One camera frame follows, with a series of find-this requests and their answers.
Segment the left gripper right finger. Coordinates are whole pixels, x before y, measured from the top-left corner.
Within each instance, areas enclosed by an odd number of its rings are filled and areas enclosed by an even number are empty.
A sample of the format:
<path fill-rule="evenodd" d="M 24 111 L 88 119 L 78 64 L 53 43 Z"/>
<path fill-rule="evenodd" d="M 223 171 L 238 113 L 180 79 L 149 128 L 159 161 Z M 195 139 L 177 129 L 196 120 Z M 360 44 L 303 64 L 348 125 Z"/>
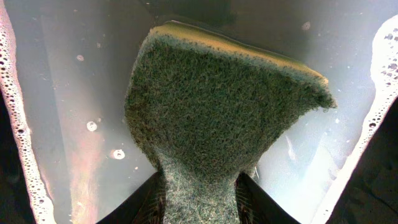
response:
<path fill-rule="evenodd" d="M 241 224 L 299 224 L 245 172 L 236 179 L 235 197 Z"/>

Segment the green yellow sponge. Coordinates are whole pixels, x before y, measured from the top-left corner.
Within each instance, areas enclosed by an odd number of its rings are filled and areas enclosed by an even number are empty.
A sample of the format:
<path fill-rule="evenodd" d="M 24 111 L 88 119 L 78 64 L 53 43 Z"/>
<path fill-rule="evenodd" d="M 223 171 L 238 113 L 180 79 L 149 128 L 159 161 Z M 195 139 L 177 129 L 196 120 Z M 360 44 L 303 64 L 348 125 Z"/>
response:
<path fill-rule="evenodd" d="M 126 124 L 165 177 L 163 223 L 240 223 L 235 182 L 311 110 L 336 101 L 302 63 L 178 22 L 153 27 L 133 65 Z"/>

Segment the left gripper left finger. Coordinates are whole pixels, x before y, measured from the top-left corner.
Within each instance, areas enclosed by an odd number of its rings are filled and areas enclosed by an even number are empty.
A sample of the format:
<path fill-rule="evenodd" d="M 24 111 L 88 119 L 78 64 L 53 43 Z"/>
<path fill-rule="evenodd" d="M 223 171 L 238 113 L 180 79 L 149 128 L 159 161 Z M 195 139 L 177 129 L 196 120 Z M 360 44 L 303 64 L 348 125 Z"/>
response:
<path fill-rule="evenodd" d="M 98 224 L 163 224 L 164 214 L 165 177 L 156 172 Z"/>

